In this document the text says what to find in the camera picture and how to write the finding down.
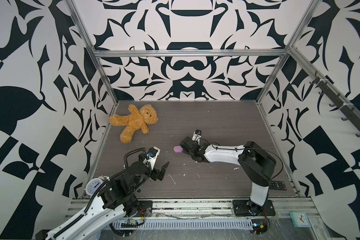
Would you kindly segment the purple earbud charging case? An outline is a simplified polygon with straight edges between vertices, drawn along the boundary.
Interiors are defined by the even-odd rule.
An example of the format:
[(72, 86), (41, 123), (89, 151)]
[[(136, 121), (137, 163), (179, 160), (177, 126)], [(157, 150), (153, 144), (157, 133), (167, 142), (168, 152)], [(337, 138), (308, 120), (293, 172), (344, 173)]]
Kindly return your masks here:
[(183, 150), (184, 150), (184, 149), (183, 149), (181, 146), (174, 146), (174, 147), (173, 147), (173, 151), (174, 151), (175, 153), (177, 153), (177, 154), (182, 153)]

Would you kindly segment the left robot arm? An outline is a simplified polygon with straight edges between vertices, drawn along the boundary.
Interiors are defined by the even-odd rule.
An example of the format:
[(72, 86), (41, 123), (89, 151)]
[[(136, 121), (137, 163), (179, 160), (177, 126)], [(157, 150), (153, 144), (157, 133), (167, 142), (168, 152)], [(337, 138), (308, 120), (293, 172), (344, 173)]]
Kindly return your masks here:
[(37, 240), (89, 240), (109, 224), (124, 217), (138, 214), (140, 202), (136, 192), (149, 179), (163, 180), (168, 163), (160, 170), (155, 168), (160, 149), (140, 148), (127, 153), (129, 156), (139, 153), (139, 160), (100, 184), (92, 194), (87, 205), (73, 217), (52, 230), (41, 230)]

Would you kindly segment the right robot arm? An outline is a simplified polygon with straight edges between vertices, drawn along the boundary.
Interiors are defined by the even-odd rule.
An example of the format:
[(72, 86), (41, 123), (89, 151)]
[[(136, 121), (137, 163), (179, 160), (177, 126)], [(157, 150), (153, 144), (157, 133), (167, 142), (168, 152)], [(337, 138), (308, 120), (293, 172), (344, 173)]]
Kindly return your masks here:
[(219, 146), (200, 144), (200, 141), (184, 138), (180, 146), (183, 152), (199, 163), (227, 163), (242, 167), (252, 181), (250, 198), (246, 203), (247, 216), (258, 216), (264, 211), (268, 200), (270, 183), (277, 161), (271, 152), (255, 142), (248, 141), (240, 146)]

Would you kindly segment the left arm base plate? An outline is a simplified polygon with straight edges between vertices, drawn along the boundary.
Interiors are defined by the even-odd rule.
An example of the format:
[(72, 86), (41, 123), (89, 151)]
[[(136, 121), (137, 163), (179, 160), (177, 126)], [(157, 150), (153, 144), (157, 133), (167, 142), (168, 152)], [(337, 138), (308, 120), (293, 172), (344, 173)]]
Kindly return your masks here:
[(153, 201), (139, 200), (137, 216), (145, 216), (152, 213)]

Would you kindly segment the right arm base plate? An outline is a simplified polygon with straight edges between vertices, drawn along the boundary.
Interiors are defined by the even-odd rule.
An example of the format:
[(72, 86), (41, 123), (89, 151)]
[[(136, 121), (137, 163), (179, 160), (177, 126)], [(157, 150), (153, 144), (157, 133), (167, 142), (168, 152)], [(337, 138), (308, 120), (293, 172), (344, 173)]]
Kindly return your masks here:
[(252, 203), (250, 200), (233, 200), (233, 210), (237, 217), (275, 216), (276, 211), (271, 200), (266, 200), (264, 205)]

